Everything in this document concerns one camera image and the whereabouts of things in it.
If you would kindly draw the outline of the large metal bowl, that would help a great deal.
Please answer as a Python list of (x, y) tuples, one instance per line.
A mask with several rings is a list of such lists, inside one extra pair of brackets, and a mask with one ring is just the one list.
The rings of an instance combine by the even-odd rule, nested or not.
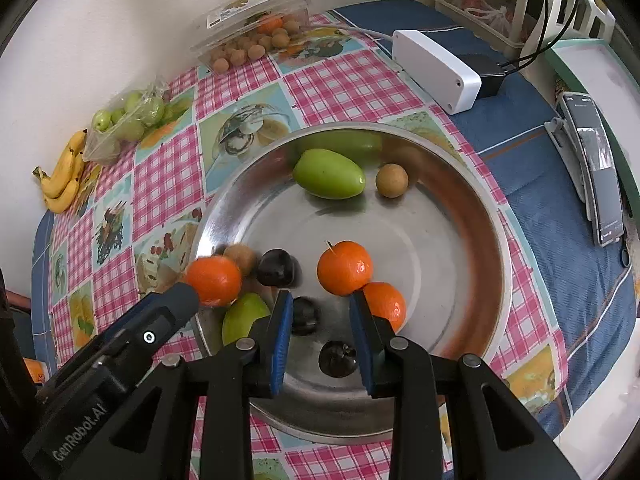
[(337, 122), (274, 141), (222, 180), (192, 254), (230, 250), (244, 287), (295, 301), (281, 392), (253, 411), (311, 442), (380, 440), (393, 404), (361, 382), (348, 298), (447, 359), (490, 359), (512, 271), (498, 208), (454, 153), (401, 128)]

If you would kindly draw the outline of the small brown longan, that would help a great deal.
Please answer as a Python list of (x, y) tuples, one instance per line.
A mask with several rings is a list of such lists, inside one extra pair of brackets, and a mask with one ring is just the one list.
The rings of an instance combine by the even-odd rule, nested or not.
[(382, 166), (375, 177), (378, 192), (386, 198), (403, 196), (408, 190), (409, 177), (406, 170), (397, 164)]

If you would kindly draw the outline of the brown longan fruit large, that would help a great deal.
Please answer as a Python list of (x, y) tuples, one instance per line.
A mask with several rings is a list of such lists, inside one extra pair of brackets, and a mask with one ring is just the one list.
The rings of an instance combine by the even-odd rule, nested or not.
[(222, 254), (238, 266), (244, 278), (252, 274), (257, 266), (257, 256), (254, 250), (244, 244), (228, 245)]

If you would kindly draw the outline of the white shelf unit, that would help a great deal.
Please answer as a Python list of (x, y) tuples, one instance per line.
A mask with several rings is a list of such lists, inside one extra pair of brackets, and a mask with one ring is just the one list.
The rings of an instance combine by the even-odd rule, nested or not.
[(615, 29), (602, 0), (435, 0), (435, 6), (507, 58), (555, 37), (610, 42)]

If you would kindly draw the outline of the dark plum pair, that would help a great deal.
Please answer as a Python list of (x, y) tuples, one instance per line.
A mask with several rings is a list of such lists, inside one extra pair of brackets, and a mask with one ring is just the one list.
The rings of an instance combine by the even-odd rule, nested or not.
[(307, 297), (296, 297), (293, 300), (292, 334), (307, 336), (318, 330), (320, 310), (314, 300)]
[(264, 286), (291, 287), (297, 278), (297, 262), (284, 249), (270, 249), (258, 261), (256, 278)]

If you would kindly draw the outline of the clear plastic longan box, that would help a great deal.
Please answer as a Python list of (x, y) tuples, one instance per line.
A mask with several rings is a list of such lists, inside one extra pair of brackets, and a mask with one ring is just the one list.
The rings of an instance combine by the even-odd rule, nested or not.
[(213, 64), (212, 53), (240, 37), (267, 35), (282, 23), (307, 24), (310, 0), (230, 0), (210, 9), (194, 20), (189, 28), (190, 55), (201, 64)]

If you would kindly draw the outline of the clear bag of green fruits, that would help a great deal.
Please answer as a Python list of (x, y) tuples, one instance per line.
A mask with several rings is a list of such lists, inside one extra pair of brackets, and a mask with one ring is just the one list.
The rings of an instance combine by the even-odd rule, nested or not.
[(169, 84), (155, 78), (145, 88), (120, 92), (92, 116), (84, 147), (84, 161), (113, 165), (124, 148), (149, 144), (188, 112), (192, 96), (171, 99)]

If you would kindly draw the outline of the black power adapter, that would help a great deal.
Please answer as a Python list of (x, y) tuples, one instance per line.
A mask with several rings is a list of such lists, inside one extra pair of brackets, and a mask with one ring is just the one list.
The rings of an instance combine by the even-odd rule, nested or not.
[(506, 78), (506, 70), (484, 54), (460, 54), (460, 60), (480, 76), (479, 99), (496, 96)]

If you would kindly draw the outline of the large green mango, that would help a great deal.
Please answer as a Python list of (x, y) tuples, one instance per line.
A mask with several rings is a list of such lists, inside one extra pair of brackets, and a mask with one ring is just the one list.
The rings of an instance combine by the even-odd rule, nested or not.
[(222, 321), (222, 344), (232, 344), (250, 333), (253, 323), (270, 315), (270, 310), (262, 298), (254, 292), (248, 292), (235, 301), (228, 309)]

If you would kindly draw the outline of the green framed white board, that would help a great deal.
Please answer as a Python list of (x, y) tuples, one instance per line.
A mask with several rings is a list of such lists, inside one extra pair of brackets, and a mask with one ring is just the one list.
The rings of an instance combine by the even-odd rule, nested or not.
[(602, 39), (561, 40), (546, 52), (546, 59), (570, 90), (589, 94), (599, 107), (630, 210), (638, 217), (638, 82)]

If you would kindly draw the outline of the dark plum front pair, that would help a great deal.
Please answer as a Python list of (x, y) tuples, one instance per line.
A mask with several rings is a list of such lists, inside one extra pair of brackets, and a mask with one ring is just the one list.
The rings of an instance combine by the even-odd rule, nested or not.
[(320, 310), (314, 300), (307, 297), (296, 297), (293, 300), (292, 334), (307, 336), (318, 330)]

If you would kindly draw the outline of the dark plum with stem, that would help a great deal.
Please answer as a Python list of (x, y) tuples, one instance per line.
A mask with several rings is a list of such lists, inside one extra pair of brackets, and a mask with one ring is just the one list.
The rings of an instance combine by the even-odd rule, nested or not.
[(345, 341), (328, 341), (320, 350), (319, 367), (323, 374), (332, 378), (344, 378), (358, 367), (356, 349)]

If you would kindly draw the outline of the pink checkered tablecloth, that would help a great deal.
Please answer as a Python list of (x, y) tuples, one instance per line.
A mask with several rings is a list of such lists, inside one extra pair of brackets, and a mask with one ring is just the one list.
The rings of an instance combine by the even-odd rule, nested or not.
[(349, 340), (348, 302), (317, 280), (342, 240), (407, 307), (402, 336), (447, 359), (477, 353), (529, 411), (566, 379), (564, 342), (506, 196), (463, 134), (367, 41), (301, 70), (262, 60), (170, 88), (184, 114), (113, 166), (88, 165), (50, 260), (56, 357), (68, 360), (196, 257), (233, 244), (288, 252), (319, 327), (295, 336), (280, 394), (250, 414), (269, 479), (382, 479), (391, 400), (320, 366)]

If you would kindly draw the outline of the orange mandarin with stem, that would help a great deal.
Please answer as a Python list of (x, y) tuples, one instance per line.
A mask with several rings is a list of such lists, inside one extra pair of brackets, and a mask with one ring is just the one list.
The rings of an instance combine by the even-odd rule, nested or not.
[(334, 296), (345, 297), (367, 285), (373, 275), (367, 249), (351, 240), (328, 244), (317, 264), (320, 285)]

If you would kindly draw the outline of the white plastic box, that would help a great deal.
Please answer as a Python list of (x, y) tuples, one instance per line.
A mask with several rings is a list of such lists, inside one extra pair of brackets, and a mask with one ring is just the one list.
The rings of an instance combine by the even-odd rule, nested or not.
[(482, 78), (468, 64), (418, 30), (396, 30), (393, 60), (449, 115), (470, 110)]

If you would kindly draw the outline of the small green mango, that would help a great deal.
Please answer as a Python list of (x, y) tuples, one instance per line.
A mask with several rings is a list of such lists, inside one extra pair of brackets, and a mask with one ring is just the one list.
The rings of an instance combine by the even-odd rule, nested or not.
[(363, 170), (348, 157), (325, 148), (311, 148), (293, 169), (295, 182), (313, 196), (348, 200), (366, 187)]

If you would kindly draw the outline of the dark plum back pair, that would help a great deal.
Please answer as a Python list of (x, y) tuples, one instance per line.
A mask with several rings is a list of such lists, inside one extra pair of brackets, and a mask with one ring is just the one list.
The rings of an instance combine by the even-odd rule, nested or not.
[(284, 249), (270, 249), (258, 261), (256, 278), (264, 286), (291, 287), (297, 278), (297, 262)]

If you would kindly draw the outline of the banana bunch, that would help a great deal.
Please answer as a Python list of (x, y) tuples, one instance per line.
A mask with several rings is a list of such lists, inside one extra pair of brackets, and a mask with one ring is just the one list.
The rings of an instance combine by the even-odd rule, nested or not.
[(80, 178), (84, 171), (84, 147), (87, 130), (75, 132), (58, 158), (49, 176), (40, 166), (35, 166), (32, 175), (37, 179), (47, 210), (62, 214), (70, 208), (79, 192)]

